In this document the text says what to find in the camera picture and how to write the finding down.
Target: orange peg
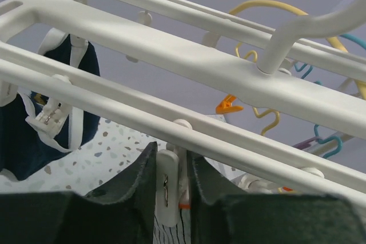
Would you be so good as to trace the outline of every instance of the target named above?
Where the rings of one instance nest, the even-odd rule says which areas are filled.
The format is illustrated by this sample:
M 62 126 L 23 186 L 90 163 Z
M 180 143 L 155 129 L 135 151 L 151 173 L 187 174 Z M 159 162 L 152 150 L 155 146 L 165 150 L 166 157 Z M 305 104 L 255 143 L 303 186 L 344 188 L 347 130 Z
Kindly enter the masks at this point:
M 228 114 L 234 113 L 236 111 L 242 111 L 244 107 L 242 106 L 232 106 L 236 97 L 234 95 L 227 95 L 224 100 L 220 102 L 216 107 L 216 114 Z
M 284 189 L 285 191 L 293 191 L 292 189 L 287 188 L 287 187 L 283 187 L 283 189 Z

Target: hanging laundry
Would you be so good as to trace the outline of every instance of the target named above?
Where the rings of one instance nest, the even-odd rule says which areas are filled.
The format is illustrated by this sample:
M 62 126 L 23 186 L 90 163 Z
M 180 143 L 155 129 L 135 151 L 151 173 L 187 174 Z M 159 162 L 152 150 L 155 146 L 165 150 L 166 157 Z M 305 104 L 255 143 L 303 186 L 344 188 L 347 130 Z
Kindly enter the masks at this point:
M 39 48 L 39 53 L 42 52 L 48 58 L 70 65 L 70 35 L 56 29 L 50 30 Z M 100 75 L 97 55 L 90 42 L 87 44 L 78 68 Z M 25 103 L 38 115 L 47 101 L 48 97 L 32 92 L 30 97 L 18 94 L 11 103 L 0 107 L 0 171 L 6 169 L 12 172 L 17 180 L 24 180 L 51 161 L 67 155 L 44 144 L 37 132 L 25 121 L 29 115 Z M 99 119 L 94 114 L 83 112 L 81 145 L 93 139 L 98 129 Z M 70 138 L 69 118 L 67 118 L 60 133 L 54 139 L 61 147 L 66 148 Z
M 157 144 L 81 197 L 71 192 L 0 195 L 2 243 L 147 244 L 153 241 Z

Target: drying rack bar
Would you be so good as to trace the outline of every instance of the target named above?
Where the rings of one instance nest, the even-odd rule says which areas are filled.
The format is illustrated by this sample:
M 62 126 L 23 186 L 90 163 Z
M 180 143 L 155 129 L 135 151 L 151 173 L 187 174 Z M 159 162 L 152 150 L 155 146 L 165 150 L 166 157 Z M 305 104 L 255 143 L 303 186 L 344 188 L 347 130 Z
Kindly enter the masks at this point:
M 233 94 L 251 106 L 366 139 L 366 101 L 359 98 L 281 72 L 265 75 L 252 62 L 75 1 L 23 1 L 32 4 L 41 23 Z M 14 54 L 0 51 L 10 60 Z
M 119 1 L 139 6 L 192 26 L 261 48 L 266 47 L 270 36 L 274 32 L 273 29 L 266 26 L 185 0 Z M 358 80 L 362 80 L 363 74 L 359 71 L 357 72 L 359 70 L 357 63 L 366 64 L 366 58 L 344 53 L 340 50 L 306 39 L 299 40 L 293 46 L 288 57 Z M 345 61 L 348 67 L 347 72 L 345 71 Z
M 366 193 L 366 175 L 364 173 L 12 45 L 3 44 L 0 47 L 0 55 L 7 57 L 11 63 L 43 75 L 50 77 L 54 74 L 67 75 L 74 86 L 100 95 L 107 94 L 111 100 L 151 113 L 167 121 L 185 119 L 195 131 L 284 164 L 296 168 L 315 167 L 321 170 L 327 179 Z
M 46 96 L 58 98 L 64 103 L 111 119 L 132 129 L 143 131 L 261 178 L 307 193 L 337 193 L 343 195 L 356 206 L 362 216 L 366 216 L 366 194 L 357 190 L 306 173 L 5 60 L 0 62 L 0 77 L 4 81 L 29 87 Z

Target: orange clip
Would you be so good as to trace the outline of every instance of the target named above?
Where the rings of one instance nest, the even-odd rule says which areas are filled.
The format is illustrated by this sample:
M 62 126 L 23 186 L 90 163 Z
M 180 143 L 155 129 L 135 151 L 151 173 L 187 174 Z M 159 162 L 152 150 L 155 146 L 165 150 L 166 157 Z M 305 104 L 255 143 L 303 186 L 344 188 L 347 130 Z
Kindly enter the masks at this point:
M 285 191 L 293 191 L 292 189 L 287 188 L 287 187 L 283 187 L 283 189 L 284 189 Z
M 179 209 L 188 209 L 188 210 L 190 210 L 190 204 L 179 203 Z
M 216 107 L 216 114 L 228 114 L 234 113 L 236 111 L 242 111 L 244 107 L 242 106 L 232 106 L 236 97 L 234 95 L 227 95 L 224 100 L 220 102 Z

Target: striped fabric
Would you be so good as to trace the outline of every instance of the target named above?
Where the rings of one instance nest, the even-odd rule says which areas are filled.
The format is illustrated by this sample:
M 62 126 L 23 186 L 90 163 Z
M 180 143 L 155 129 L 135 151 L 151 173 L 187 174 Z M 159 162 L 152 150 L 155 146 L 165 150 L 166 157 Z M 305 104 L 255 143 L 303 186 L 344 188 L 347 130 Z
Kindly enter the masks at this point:
M 158 223 L 155 217 L 153 244 L 190 244 L 190 213 L 180 209 L 180 220 L 175 227 Z

